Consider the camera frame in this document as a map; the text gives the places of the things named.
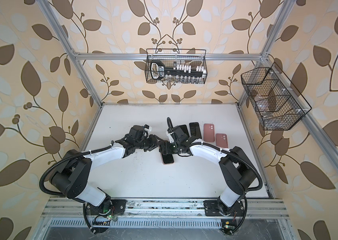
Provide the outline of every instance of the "white tabletop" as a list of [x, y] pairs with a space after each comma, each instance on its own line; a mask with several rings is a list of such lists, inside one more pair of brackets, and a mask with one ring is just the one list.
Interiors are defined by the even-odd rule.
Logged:
[[[86, 150], [105, 147], [111, 140], [119, 140], [129, 133], [133, 125], [151, 126], [151, 134], [168, 140], [166, 118], [173, 126], [190, 122], [213, 123], [215, 133], [228, 137], [228, 147], [239, 146], [258, 169], [235, 105], [105, 105]], [[218, 165], [201, 157], [173, 155], [174, 163], [162, 164], [158, 148], [151, 152], [136, 152], [95, 168], [88, 182], [104, 190], [111, 197], [218, 197], [227, 186]], [[250, 185], [255, 187], [258, 180]], [[268, 197], [265, 187], [248, 192], [247, 197]]]

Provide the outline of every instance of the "aluminum frame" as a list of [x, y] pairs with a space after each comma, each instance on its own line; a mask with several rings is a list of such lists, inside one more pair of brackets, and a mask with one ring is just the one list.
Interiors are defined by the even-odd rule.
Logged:
[[59, 39], [62, 47], [64, 48], [66, 55], [68, 55], [68, 58], [70, 62], [73, 64], [75, 69], [78, 71], [78, 74], [80, 75], [80, 78], [82, 79], [84, 85], [88, 89], [89, 93], [93, 97], [94, 102], [97, 106], [102, 105], [101, 98], [97, 94], [97, 91], [95, 87], [93, 86], [92, 82], [90, 81], [88, 75], [86, 74], [86, 71], [83, 67], [83, 65], [80, 63], [80, 60], [77, 60], [75, 56], [73, 55], [73, 48], [70, 45], [70, 42], [68, 38], [65, 35], [64, 30], [62, 29], [60, 23], [54, 16], [54, 13], [50, 7], [50, 4], [47, 0], [37, 0], [38, 6], [40, 7], [41, 12], [45, 15], [45, 18], [49, 22], [51, 28], [56, 33], [57, 38]]

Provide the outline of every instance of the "wire basket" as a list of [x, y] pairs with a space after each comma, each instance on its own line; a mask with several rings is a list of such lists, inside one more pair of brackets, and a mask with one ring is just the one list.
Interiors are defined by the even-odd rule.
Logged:
[[145, 77], [147, 83], [205, 84], [208, 75], [206, 50], [201, 49], [146, 50]]
[[[273, 64], [270, 68], [255, 68], [241, 74], [243, 88], [264, 130], [290, 130], [311, 110], [308, 101], [292, 82], [287, 87], [281, 82], [276, 74], [278, 69]], [[309, 107], [301, 106], [289, 92], [291, 90]]]

